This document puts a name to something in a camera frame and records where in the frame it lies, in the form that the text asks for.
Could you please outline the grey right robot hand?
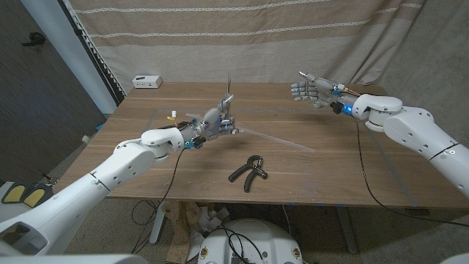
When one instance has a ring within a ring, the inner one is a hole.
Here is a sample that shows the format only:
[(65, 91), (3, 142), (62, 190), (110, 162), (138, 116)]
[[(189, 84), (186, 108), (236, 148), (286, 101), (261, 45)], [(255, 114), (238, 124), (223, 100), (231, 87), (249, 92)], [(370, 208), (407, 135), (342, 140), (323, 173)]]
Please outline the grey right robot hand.
[(327, 79), (314, 76), (312, 73), (299, 74), (305, 81), (291, 85), (292, 96), (295, 101), (310, 101), (314, 107), (323, 106), (352, 107), (361, 96), (360, 93), (351, 90), (344, 84), (338, 84)]

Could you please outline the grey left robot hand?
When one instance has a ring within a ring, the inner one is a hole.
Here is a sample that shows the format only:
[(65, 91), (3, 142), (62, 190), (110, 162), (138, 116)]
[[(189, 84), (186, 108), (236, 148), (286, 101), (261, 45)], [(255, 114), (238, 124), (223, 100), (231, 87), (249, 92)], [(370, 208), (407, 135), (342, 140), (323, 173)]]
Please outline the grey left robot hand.
[(200, 137), (210, 141), (227, 134), (235, 135), (244, 133), (243, 129), (236, 127), (235, 117), (229, 112), (233, 98), (233, 94), (227, 93), (225, 98), (221, 99), (217, 107), (210, 109), (203, 118), (193, 126), (193, 135), (195, 138)]

